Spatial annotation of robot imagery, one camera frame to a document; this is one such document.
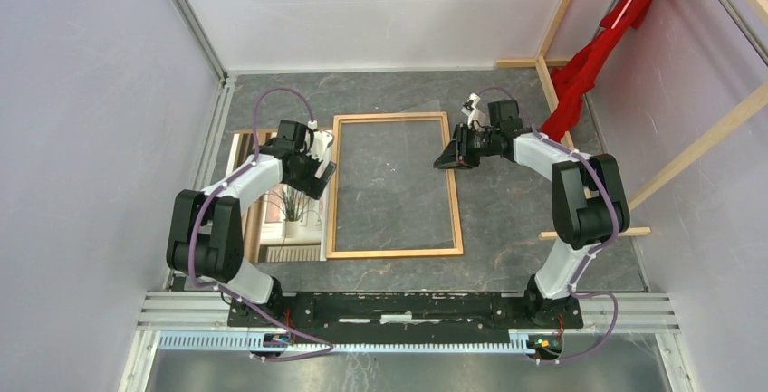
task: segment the black mounting base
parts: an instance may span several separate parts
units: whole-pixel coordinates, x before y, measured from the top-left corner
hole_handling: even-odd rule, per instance
[[[298,292],[282,299],[296,329],[339,344],[506,343],[509,329],[552,329],[559,313],[526,315],[526,300],[501,292]],[[561,311],[566,329],[580,329],[579,302]],[[403,318],[420,323],[394,322]],[[236,301],[227,325],[271,324]]]

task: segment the wooden picture frame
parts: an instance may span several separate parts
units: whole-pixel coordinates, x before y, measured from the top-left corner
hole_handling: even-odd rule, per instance
[[[434,256],[460,256],[464,254],[464,243],[461,235],[461,221],[458,212],[456,195],[456,177],[453,170],[446,170],[448,208],[451,218],[453,248],[439,249],[401,249],[382,251],[336,251],[336,215],[338,211],[339,174],[344,169],[341,165],[341,127],[356,123],[384,123],[406,121],[438,121],[442,132],[443,147],[450,142],[448,132],[448,115],[444,111],[427,113],[388,113],[388,114],[345,114],[333,118],[333,161],[336,163],[336,173],[329,185],[328,230],[326,239],[327,259],[377,259],[377,258],[415,258]]]

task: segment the red cloth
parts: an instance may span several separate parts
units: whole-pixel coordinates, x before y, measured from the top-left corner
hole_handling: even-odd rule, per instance
[[[557,109],[542,125],[542,132],[551,139],[560,141],[565,132],[579,123],[581,95],[595,87],[600,69],[608,60],[610,52],[619,43],[621,36],[630,26],[637,29],[643,23],[652,0],[632,0],[627,11],[615,28],[610,28],[628,0],[619,4],[600,21],[604,28],[600,34],[576,54],[562,69],[552,70],[552,84],[559,100]]]

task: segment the potted plant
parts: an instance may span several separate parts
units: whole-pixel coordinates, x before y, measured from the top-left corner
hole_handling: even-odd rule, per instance
[[[291,186],[283,186],[275,196],[280,199],[278,206],[283,212],[283,237],[295,238],[311,199]]]

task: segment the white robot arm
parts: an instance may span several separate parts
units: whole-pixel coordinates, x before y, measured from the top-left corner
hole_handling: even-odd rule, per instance
[[[196,239],[196,273],[226,283],[231,290],[257,304],[269,302],[276,280],[244,258],[241,217],[270,188],[279,184],[319,199],[336,169],[336,165],[328,161],[332,142],[333,135],[328,131],[283,120],[276,136],[233,172],[237,177],[226,177],[201,191],[179,193],[168,239],[168,266],[187,272],[198,210],[209,196],[215,195],[203,222],[203,225],[210,224],[210,233],[200,233]]]
[[[478,113],[478,103],[479,98],[473,94],[464,105],[462,111],[468,122],[456,125],[451,143],[434,167],[470,169],[479,166],[480,157],[500,156],[530,167],[552,182],[552,220],[558,238],[542,269],[529,281],[526,297],[530,299],[531,316],[557,311],[571,298],[569,286],[571,290],[575,288],[573,277],[578,279],[578,274],[594,259],[591,247],[613,233],[605,198],[599,195],[595,179],[588,175],[589,170],[579,158],[546,143],[543,134],[523,127],[517,101],[489,103],[489,125],[482,122],[485,115]],[[626,230],[629,209],[616,159],[607,154],[580,155],[608,193],[619,232]]]

